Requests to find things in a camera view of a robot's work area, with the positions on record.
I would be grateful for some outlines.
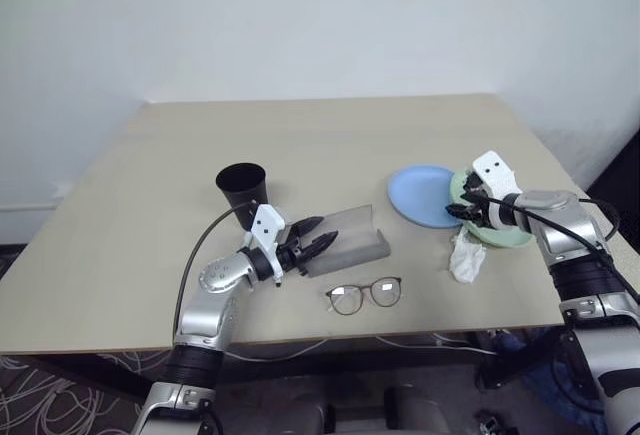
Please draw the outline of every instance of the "glasses frame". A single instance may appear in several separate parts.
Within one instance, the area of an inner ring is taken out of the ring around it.
[[[373,296],[373,290],[371,290],[371,288],[373,288],[373,286],[382,281],[382,280],[395,280],[396,282],[398,282],[398,287],[400,288],[400,294],[398,295],[398,299],[393,302],[391,305],[382,305],[381,303],[379,303],[376,300],[376,297]],[[356,308],[353,312],[351,313],[342,313],[340,310],[338,310],[336,308],[336,306],[333,304],[333,299],[331,298],[331,292],[333,292],[336,288],[357,288],[360,291],[360,305],[358,306],[358,308]],[[348,285],[337,285],[335,287],[333,287],[331,290],[329,290],[327,293],[325,293],[325,295],[327,297],[329,297],[329,302],[331,302],[331,307],[333,308],[333,310],[339,314],[342,315],[344,317],[348,317],[350,315],[355,315],[356,313],[358,313],[360,311],[360,309],[362,308],[362,305],[364,304],[364,291],[365,290],[369,290],[369,295],[371,296],[371,300],[373,301],[373,303],[375,303],[377,306],[382,307],[382,308],[389,308],[389,307],[393,307],[396,303],[398,303],[400,301],[400,297],[402,296],[402,279],[400,277],[382,277],[379,278],[377,280],[375,280],[374,282],[368,284],[368,285],[356,285],[356,284],[348,284]]]

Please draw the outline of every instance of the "eyeglasses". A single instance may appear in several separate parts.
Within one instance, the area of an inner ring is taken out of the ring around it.
[[[371,285],[341,285],[329,290],[325,295],[340,315],[353,315],[362,308],[365,290],[369,290],[371,299],[380,307],[391,307],[398,303],[401,281],[400,278],[386,277],[376,280]]]

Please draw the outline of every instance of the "green bowl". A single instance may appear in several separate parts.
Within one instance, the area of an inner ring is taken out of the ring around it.
[[[449,193],[453,203],[462,203],[464,205],[470,205],[469,202],[462,198],[464,193],[464,182],[467,180],[467,171],[460,170],[453,175],[451,179],[451,185],[449,185]],[[494,230],[492,228],[480,228],[474,223],[465,220],[462,222],[467,230],[473,233],[476,237],[485,243],[494,245],[500,248],[516,248],[526,245],[531,240],[532,235],[530,233],[523,232],[519,228],[512,228],[510,230]]]

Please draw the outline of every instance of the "table leg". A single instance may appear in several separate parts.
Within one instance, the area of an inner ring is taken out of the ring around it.
[[[142,404],[153,382],[94,354],[23,355],[28,365],[71,382]]]

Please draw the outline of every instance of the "black cup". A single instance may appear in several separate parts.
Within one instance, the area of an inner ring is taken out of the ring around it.
[[[258,204],[267,203],[266,173],[255,163],[236,163],[223,168],[216,177],[216,185],[232,207],[255,200]],[[251,230],[256,208],[248,205],[236,210],[236,217],[242,228]]]

